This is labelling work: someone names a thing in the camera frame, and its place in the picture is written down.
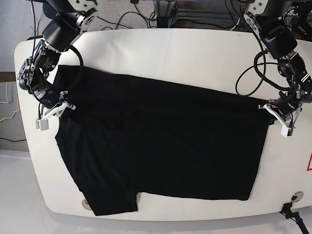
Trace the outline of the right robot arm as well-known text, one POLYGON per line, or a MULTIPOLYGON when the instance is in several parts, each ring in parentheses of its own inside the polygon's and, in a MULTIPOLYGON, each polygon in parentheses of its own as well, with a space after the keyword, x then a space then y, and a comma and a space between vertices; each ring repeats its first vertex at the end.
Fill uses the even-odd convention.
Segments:
POLYGON ((56 10, 56 16, 43 30, 43 38, 33 46, 31 56, 17 73, 20 88, 47 108, 46 114, 39 114, 39 123, 50 116, 61 117, 67 108, 75 109, 75 105, 67 101, 65 96, 80 82, 84 64, 73 44, 98 16, 98 3, 95 0, 49 0, 48 4, 56 10), (67 50, 73 51, 79 59, 78 74, 69 88, 61 91, 47 78, 55 69, 61 53, 67 50))

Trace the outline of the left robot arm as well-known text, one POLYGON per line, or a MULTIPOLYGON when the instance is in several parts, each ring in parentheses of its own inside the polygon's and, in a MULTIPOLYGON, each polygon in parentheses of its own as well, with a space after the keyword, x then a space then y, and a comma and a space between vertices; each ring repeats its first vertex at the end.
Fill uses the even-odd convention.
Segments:
POLYGON ((290 5, 289 0, 250 0, 244 19, 265 46, 265 50, 255 57, 254 65, 257 66, 260 57, 270 54, 278 61, 278 71, 289 85, 277 85, 256 68, 263 81, 279 90, 279 98, 262 107, 272 111, 280 122, 289 121, 289 127, 293 127, 296 120, 293 113, 300 111, 303 103, 312 101, 312 78, 303 59, 295 52, 297 41, 284 22, 284 14, 290 5))

